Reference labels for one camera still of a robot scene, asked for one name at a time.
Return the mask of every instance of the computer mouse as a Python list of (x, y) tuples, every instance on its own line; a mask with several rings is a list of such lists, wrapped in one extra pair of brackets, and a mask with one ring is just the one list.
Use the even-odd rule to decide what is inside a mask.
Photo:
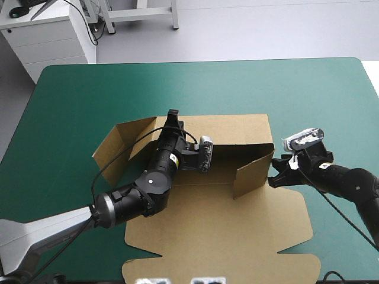
[(19, 18), (27, 14), (29, 14), (28, 7), (16, 7), (9, 11), (9, 16), (11, 18)]

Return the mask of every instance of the gray floor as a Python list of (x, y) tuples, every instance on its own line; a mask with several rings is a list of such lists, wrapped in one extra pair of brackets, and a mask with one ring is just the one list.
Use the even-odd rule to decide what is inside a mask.
[[(169, 0), (150, 0), (150, 6)], [(114, 9), (131, 1), (110, 0)], [(99, 41), (98, 63), (354, 56), (379, 60), (379, 1), (178, 0), (171, 21), (117, 23)], [(0, 36), (0, 159), (34, 83)]]

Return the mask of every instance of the green table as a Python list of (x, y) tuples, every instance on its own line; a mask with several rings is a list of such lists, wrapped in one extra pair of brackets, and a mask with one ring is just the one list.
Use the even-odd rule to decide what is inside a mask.
[[(182, 115), (267, 113), (275, 156), (281, 138), (320, 127), (337, 163), (379, 175), (379, 100), (354, 58), (51, 66), (0, 164), (0, 217), (26, 222), (90, 203), (98, 170), (91, 154), (112, 126), (169, 108)], [(98, 189), (108, 185), (101, 180)], [(379, 279), (377, 252), (314, 189), (296, 189), (305, 196), (314, 237), (284, 253), (317, 255), (321, 275), (333, 269), (347, 279)], [(352, 204), (332, 200), (364, 227)], [(118, 280), (123, 261), (142, 255), (125, 246), (124, 226), (100, 228), (47, 271), (69, 280)]]

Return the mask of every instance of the silver arm mount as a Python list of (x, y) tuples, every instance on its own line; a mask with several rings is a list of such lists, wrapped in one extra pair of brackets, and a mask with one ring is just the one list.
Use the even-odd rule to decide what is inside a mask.
[[(40, 255), (73, 237), (91, 217), (88, 206), (29, 223), (0, 220), (0, 283), (28, 279)], [(94, 227), (91, 221), (85, 230)]]

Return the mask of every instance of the cardboard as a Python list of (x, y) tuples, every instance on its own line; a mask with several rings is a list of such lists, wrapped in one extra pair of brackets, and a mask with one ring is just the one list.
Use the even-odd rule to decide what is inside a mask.
[[(211, 137), (214, 152), (210, 172), (202, 175), (179, 171), (174, 185), (224, 184), (233, 178), (233, 197), (237, 198), (264, 184), (274, 151), (266, 114), (197, 115), (179, 119), (194, 137)], [(117, 124), (92, 155), (99, 168), (149, 131), (162, 127), (165, 121), (166, 117), (151, 117)], [(126, 151), (103, 173), (104, 178), (115, 186), (133, 158), (151, 157), (159, 133), (152, 133)], [(233, 171), (228, 164), (234, 165)]]
[[(315, 283), (320, 272), (316, 256), (278, 254), (311, 239), (312, 229), (300, 193), (265, 184), (274, 150), (267, 115), (179, 119), (195, 137), (212, 137), (211, 170), (179, 171), (168, 207), (128, 222), (127, 244), (162, 257), (126, 263), (126, 282), (159, 277), (176, 284), (224, 276), (231, 284)], [(93, 155), (99, 167), (165, 120), (117, 124)], [(133, 159), (148, 159), (158, 136), (159, 131), (126, 152), (104, 172), (106, 180), (115, 185)]]

